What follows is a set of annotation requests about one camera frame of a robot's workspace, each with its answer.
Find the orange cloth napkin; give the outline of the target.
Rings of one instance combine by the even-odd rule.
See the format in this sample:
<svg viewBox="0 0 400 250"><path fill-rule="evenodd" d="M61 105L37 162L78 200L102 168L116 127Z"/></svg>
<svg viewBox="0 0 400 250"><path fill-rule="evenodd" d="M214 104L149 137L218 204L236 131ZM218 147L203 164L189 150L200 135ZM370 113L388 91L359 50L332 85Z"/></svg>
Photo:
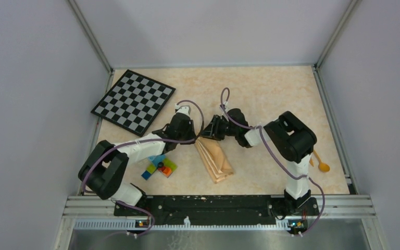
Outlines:
<svg viewBox="0 0 400 250"><path fill-rule="evenodd" d="M194 145L214 184L234 174L218 141L199 137Z"/></svg>

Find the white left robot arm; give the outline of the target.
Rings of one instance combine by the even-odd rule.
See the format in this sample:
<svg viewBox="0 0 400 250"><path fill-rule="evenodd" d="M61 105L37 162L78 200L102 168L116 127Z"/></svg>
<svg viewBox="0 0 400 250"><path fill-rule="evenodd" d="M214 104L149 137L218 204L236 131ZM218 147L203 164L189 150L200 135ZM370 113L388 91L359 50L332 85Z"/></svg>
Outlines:
<svg viewBox="0 0 400 250"><path fill-rule="evenodd" d="M160 130L126 143L99 142L81 167L78 178L100 199L114 199L126 204L133 215L146 209L144 191L125 182L126 168L143 159L164 155L179 144L192 144L194 124L189 114L176 112L169 124Z"/></svg>

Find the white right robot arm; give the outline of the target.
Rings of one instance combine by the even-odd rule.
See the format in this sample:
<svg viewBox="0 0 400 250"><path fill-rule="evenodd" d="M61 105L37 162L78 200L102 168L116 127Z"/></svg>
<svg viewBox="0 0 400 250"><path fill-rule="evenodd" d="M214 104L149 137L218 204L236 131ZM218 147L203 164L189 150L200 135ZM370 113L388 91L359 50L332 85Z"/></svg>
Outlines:
<svg viewBox="0 0 400 250"><path fill-rule="evenodd" d="M260 143L268 147L271 141L285 160L282 164L274 155L269 154L287 174L284 189L284 207L292 215L298 215L306 207L311 191L308 184L308 167L317 137L314 132L298 119L291 111L285 111L276 120L264 126L252 127L248 124L239 108L233 108L225 115L214 115L211 122L201 133L201 137L222 141L230 136L241 147L251 148Z"/></svg>

